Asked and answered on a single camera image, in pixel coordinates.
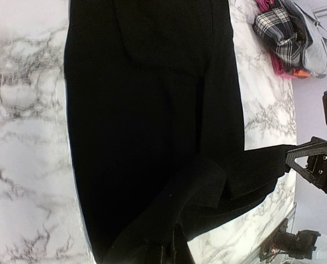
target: marble surface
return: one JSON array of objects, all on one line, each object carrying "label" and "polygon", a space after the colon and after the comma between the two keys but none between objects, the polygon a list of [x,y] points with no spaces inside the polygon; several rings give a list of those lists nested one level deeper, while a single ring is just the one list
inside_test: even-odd
[{"label": "marble surface", "polygon": [[[289,81],[251,31],[251,0],[231,0],[246,149],[295,144]],[[68,0],[0,0],[0,264],[94,263],[67,135],[63,49]],[[295,177],[266,201],[189,243],[197,264],[239,263],[293,205]]]}]

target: black fabric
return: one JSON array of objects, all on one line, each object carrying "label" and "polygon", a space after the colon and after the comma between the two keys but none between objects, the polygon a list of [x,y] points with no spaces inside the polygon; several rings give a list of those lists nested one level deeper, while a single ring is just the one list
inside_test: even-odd
[{"label": "black fabric", "polygon": [[[280,146],[246,196],[226,185],[260,176],[236,166],[244,122],[232,38],[227,0],[71,1],[68,130],[98,262],[142,263],[175,234],[193,239],[261,203],[284,174]],[[268,156],[255,155],[258,166]]]},{"label": "black fabric", "polygon": [[291,168],[286,165],[286,152],[294,148],[290,145],[279,145],[235,152],[221,157],[219,160],[228,175],[230,198],[235,199],[252,193],[273,180],[272,175],[279,177],[280,172],[289,172]]}]

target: plaid fabric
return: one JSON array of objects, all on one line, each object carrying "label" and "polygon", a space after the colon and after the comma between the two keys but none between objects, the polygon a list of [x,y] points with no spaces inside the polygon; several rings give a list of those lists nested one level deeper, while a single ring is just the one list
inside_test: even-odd
[{"label": "plaid fabric", "polygon": [[258,15],[253,30],[271,51],[282,59],[285,66],[294,68],[302,66],[301,55],[304,45],[297,41],[298,35],[284,8],[275,7]]}]

